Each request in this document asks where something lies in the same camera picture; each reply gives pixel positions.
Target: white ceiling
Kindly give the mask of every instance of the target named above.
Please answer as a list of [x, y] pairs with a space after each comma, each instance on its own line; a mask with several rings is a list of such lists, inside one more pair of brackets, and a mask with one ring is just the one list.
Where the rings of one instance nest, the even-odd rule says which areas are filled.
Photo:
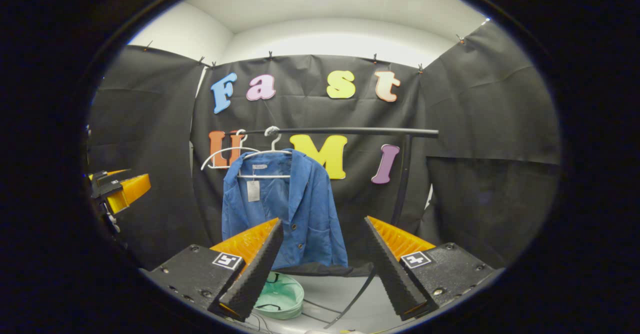
[[484, 22], [459, 0], [187, 0], [233, 33], [290, 20], [358, 18], [405, 25], [455, 42]]

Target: blue jacket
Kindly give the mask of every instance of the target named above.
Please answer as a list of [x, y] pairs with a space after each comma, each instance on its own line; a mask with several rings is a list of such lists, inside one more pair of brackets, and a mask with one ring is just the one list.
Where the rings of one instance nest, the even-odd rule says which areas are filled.
[[[272, 269], [303, 263], [347, 266], [347, 251], [338, 222], [334, 195], [325, 168], [306, 154], [269, 152], [252, 156], [245, 152], [224, 177], [222, 240], [256, 225], [280, 218], [284, 240]], [[254, 165], [266, 168], [253, 169]], [[260, 200], [248, 201], [247, 181], [242, 175], [290, 175], [291, 178], [255, 179]]]

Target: white floor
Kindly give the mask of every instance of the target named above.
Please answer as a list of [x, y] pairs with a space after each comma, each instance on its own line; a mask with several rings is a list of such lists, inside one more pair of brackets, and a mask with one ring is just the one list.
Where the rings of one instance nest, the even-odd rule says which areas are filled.
[[[299, 276], [291, 275], [304, 288], [304, 299], [335, 311], [342, 311], [354, 299], [356, 293], [366, 281], [366, 277], [334, 277], [334, 276]], [[333, 321], [338, 313], [317, 307], [308, 302], [302, 304], [302, 315], [288, 320], [278, 320], [267, 316], [258, 316], [256, 311], [249, 316], [244, 325], [264, 333], [304, 334], [308, 330], [316, 330], [330, 334], [341, 334], [341, 331], [356, 330], [372, 334], [382, 330], [398, 327], [405, 322], [397, 316], [379, 277], [375, 277], [355, 304], [334, 325], [323, 329], [326, 322]]]

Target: black metal rod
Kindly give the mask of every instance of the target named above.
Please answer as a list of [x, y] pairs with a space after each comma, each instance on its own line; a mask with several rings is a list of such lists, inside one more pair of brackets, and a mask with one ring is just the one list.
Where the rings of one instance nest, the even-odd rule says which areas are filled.
[[366, 281], [364, 282], [364, 284], [362, 284], [362, 287], [360, 288], [360, 290], [358, 291], [358, 293], [356, 294], [356, 296], [351, 300], [351, 302], [349, 303], [349, 305], [347, 305], [347, 307], [345, 307], [345, 309], [342, 311], [342, 313], [340, 313], [338, 316], [336, 316], [336, 318], [330, 322], [329, 324], [327, 324], [324, 329], [327, 329], [329, 327], [331, 327], [332, 325], [336, 324], [337, 321], [340, 320], [340, 318], [343, 317], [343, 315], [346, 314], [346, 312], [349, 311], [349, 309], [352, 308], [352, 306], [354, 305], [354, 303], [356, 302], [356, 300], [358, 300], [358, 298], [362, 295], [362, 293], [364, 293], [364, 291], [366, 290], [366, 288], [369, 286], [369, 284], [371, 284], [371, 281], [373, 280], [373, 278], [376, 276], [376, 268], [372, 268], [371, 272], [368, 274], [368, 277], [366, 278]]
[[400, 172], [400, 187], [398, 195], [395, 198], [395, 206], [393, 207], [393, 216], [391, 217], [391, 225], [397, 226], [402, 208], [405, 205], [405, 197], [407, 196], [407, 185], [409, 184], [409, 167], [411, 166], [411, 142], [412, 135], [407, 134], [402, 138], [402, 172]]
[[329, 322], [328, 322], [328, 321], [326, 321], [326, 320], [322, 320], [322, 319], [320, 319], [320, 318], [316, 318], [315, 316], [311, 316], [311, 315], [309, 315], [309, 314], [307, 314], [307, 313], [300, 313], [300, 314], [302, 314], [303, 316], [309, 317], [309, 318], [311, 318], [311, 319], [313, 319], [313, 320], [321, 321], [321, 322], [323, 322], [323, 323], [329, 323]]
[[307, 303], [309, 303], [309, 304], [311, 304], [311, 305], [315, 305], [316, 307], [320, 307], [320, 308], [322, 308], [322, 309], [327, 309], [327, 311], [330, 311], [330, 312], [334, 312], [334, 313], [338, 313], [338, 314], [340, 314], [340, 313], [341, 313], [340, 311], [337, 311], [337, 310], [331, 309], [331, 307], [326, 307], [326, 306], [322, 306], [322, 305], [320, 305], [320, 304], [316, 304], [315, 302], [313, 302], [313, 301], [311, 301], [311, 300], [302, 299], [302, 301], [303, 301], [303, 302], [307, 302]]
[[[248, 130], [241, 134], [265, 133], [264, 130]], [[414, 137], [438, 138], [439, 131], [434, 129], [411, 129], [409, 127], [296, 127], [291, 129], [279, 129], [278, 133], [302, 133], [302, 134], [369, 134], [380, 136], [394, 136], [398, 134], [411, 134]]]

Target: white wall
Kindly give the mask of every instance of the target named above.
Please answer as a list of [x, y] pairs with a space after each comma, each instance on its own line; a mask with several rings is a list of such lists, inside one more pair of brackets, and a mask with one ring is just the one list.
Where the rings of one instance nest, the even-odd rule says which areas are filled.
[[129, 44], [166, 50], [207, 64], [221, 63], [233, 33], [208, 13], [185, 2], [158, 16]]
[[242, 31], [228, 43], [220, 63], [274, 56], [324, 54], [377, 58], [425, 67], [455, 45], [455, 40], [390, 22], [366, 19], [303, 19]]

